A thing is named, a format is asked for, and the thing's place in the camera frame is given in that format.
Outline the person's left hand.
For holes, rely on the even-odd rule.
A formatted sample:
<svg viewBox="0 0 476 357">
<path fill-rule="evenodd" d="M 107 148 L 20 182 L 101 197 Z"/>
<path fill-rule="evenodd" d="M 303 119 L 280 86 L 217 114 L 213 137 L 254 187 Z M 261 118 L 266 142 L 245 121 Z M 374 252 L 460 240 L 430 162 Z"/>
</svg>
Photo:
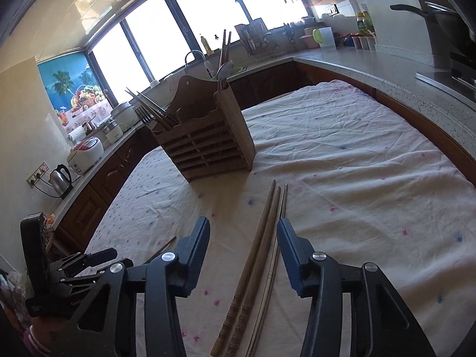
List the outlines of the person's left hand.
<svg viewBox="0 0 476 357">
<path fill-rule="evenodd" d="M 32 324 L 24 332 L 23 341 L 32 356 L 50 356 L 52 346 L 60 336 L 60 332 L 68 323 L 63 317 L 33 317 Z"/>
</svg>

